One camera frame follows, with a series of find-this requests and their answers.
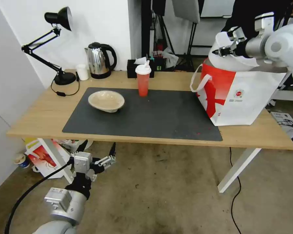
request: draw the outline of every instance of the lamp shade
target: lamp shade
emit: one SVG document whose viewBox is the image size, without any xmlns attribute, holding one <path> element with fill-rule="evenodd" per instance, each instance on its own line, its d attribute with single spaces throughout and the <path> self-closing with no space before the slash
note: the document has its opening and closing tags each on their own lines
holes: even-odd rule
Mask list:
<svg viewBox="0 0 293 234">
<path fill-rule="evenodd" d="M 58 13 L 45 13 L 45 20 L 50 24 L 60 24 L 69 31 L 73 27 L 72 14 L 68 6 L 62 8 Z"/>
</svg>

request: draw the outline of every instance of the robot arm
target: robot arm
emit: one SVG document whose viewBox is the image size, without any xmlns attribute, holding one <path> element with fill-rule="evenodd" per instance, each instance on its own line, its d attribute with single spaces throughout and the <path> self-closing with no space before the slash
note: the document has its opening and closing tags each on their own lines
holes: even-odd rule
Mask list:
<svg viewBox="0 0 293 234">
<path fill-rule="evenodd" d="M 276 67 L 287 67 L 293 75 L 293 24 L 273 31 L 273 13 L 265 13 L 255 18 L 255 30 L 259 35 L 246 39 L 241 28 L 232 28 L 228 32 L 232 45 L 213 53 L 222 57 L 232 54 L 264 60 Z"/>
<path fill-rule="evenodd" d="M 274 62 L 284 63 L 293 75 L 293 24 L 273 32 L 265 43 L 265 54 Z"/>
<path fill-rule="evenodd" d="M 91 182 L 97 174 L 104 172 L 113 163 L 116 144 L 112 145 L 110 153 L 103 159 L 93 158 L 90 153 L 78 152 L 71 157 L 75 172 L 72 184 L 63 188 L 51 188 L 45 196 L 45 201 L 51 206 L 51 216 L 54 221 L 40 226 L 34 234 L 75 234 L 75 226 L 79 225 L 85 209 L 85 203 L 90 197 Z"/>
</svg>

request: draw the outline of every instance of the red drink cup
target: red drink cup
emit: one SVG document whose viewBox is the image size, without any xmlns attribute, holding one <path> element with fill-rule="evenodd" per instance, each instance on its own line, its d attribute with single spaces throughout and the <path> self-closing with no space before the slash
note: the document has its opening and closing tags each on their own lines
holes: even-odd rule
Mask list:
<svg viewBox="0 0 293 234">
<path fill-rule="evenodd" d="M 147 92 L 149 89 L 149 78 L 151 73 L 151 68 L 146 64 L 142 64 L 137 66 L 136 68 L 137 78 L 138 78 L 138 89 L 139 89 L 139 95 L 141 97 L 147 96 Z"/>
</svg>

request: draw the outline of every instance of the beige bowl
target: beige bowl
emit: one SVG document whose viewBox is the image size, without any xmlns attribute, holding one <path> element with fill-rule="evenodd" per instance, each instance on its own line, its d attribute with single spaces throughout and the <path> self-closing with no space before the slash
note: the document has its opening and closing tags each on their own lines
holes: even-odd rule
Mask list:
<svg viewBox="0 0 293 234">
<path fill-rule="evenodd" d="M 96 109 L 114 113 L 123 107 L 125 99 L 120 93 L 109 90 L 101 90 L 91 94 L 88 97 L 88 102 Z"/>
</svg>

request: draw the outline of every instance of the electric kettle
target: electric kettle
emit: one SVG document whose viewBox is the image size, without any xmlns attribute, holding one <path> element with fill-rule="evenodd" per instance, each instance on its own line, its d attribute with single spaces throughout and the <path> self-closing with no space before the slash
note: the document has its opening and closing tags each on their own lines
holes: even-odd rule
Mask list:
<svg viewBox="0 0 293 234">
<path fill-rule="evenodd" d="M 110 60 L 106 51 L 110 51 L 114 58 L 114 63 L 110 65 Z M 98 42 L 91 43 L 88 48 L 85 48 L 91 77 L 95 79 L 103 79 L 111 75 L 111 71 L 117 63 L 115 50 L 107 44 Z"/>
</svg>

